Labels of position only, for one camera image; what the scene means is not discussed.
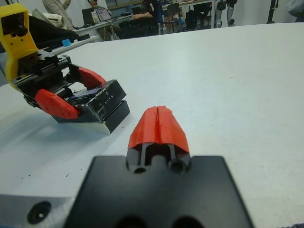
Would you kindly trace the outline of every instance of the robot leg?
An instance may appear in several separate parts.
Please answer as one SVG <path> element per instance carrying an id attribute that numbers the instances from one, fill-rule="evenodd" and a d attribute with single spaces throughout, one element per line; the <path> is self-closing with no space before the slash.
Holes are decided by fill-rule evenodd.
<path id="1" fill-rule="evenodd" d="M 226 1 L 219 0 L 217 3 L 217 28 L 222 27 L 223 22 L 221 21 L 221 17 L 224 9 L 226 9 Z"/>
<path id="2" fill-rule="evenodd" d="M 228 0 L 227 1 L 227 22 L 228 22 L 228 26 L 235 26 L 234 24 L 234 19 L 232 19 L 232 15 L 233 15 L 233 10 L 234 10 L 234 5 L 236 4 L 238 0 Z"/>

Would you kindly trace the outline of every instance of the white table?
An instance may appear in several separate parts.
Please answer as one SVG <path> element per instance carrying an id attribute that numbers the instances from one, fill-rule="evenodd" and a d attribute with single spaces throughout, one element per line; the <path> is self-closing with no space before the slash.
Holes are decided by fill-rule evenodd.
<path id="1" fill-rule="evenodd" d="M 303 36 L 303 23 L 269 24 L 67 52 L 74 64 L 117 78 L 131 113 L 104 136 L 57 124 L 0 87 L 0 193 L 75 196 L 92 157 L 126 155 L 146 108 L 166 105 L 192 156 L 225 157 L 257 228 L 304 222 Z"/>
<path id="2" fill-rule="evenodd" d="M 180 3 L 180 8 L 188 6 L 189 7 L 189 11 L 190 11 L 190 7 L 191 6 L 199 5 L 199 4 L 203 4 L 203 3 L 209 3 L 209 2 L 212 3 L 212 5 L 211 5 L 211 28 L 214 28 L 215 0 L 190 0 L 190 1 L 187 1 L 187 2 L 181 2 Z M 168 6 L 169 5 L 164 5 L 164 6 L 162 6 L 162 9 L 166 10 Z"/>
<path id="3" fill-rule="evenodd" d="M 89 39 L 85 39 L 85 40 L 81 40 L 81 41 L 75 40 L 74 43 L 71 43 L 70 46 L 67 46 L 67 47 L 61 46 L 61 47 L 57 47 L 57 48 L 53 49 L 52 54 L 60 55 L 60 54 L 65 53 L 69 50 L 80 47 L 84 44 L 95 42 L 98 38 L 99 38 L 98 36 L 93 36 L 93 37 L 90 37 Z"/>

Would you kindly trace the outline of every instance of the black chair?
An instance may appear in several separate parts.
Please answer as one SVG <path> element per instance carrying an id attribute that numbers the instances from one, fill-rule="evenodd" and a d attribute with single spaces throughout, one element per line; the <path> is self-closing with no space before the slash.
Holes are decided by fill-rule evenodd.
<path id="1" fill-rule="evenodd" d="M 168 21 L 164 21 L 164 24 L 171 24 L 172 25 L 172 31 L 174 33 L 174 23 L 178 23 L 179 27 L 180 27 L 180 4 L 179 3 L 174 3 L 174 4 L 170 4 L 167 9 L 167 14 L 168 14 Z M 173 19 L 173 16 L 175 14 L 179 15 L 178 19 Z"/>
<path id="2" fill-rule="evenodd" d="M 208 24 L 210 23 L 210 18 L 208 16 L 209 12 L 211 12 L 211 3 L 203 3 L 193 6 L 194 12 L 197 15 L 197 19 L 200 19 L 201 23 L 204 23 L 204 20 L 206 19 L 208 21 Z"/>

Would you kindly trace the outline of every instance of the laptop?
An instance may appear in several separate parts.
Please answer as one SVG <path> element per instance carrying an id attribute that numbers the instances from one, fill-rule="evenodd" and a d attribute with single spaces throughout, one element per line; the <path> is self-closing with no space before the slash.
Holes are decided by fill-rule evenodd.
<path id="1" fill-rule="evenodd" d="M 142 9 L 140 7 L 134 7 L 132 8 L 133 14 L 140 14 Z"/>
<path id="2" fill-rule="evenodd" d="M 101 22 L 111 19 L 111 15 L 107 9 L 99 9 L 97 10 L 97 14 Z"/>
<path id="3" fill-rule="evenodd" d="M 83 9 L 82 10 L 82 17 L 84 19 L 84 24 L 94 24 L 93 18 L 92 18 L 92 8 Z"/>

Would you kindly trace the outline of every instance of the yellow robot part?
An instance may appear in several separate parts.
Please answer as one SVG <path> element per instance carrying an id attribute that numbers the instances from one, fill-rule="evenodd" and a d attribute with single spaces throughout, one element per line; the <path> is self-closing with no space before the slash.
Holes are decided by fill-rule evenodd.
<path id="1" fill-rule="evenodd" d="M 5 76 L 16 89 L 12 80 L 18 77 L 18 59 L 37 52 L 38 48 L 29 32 L 28 11 L 22 4 L 0 7 L 0 22 L 0 42 L 8 55 Z"/>

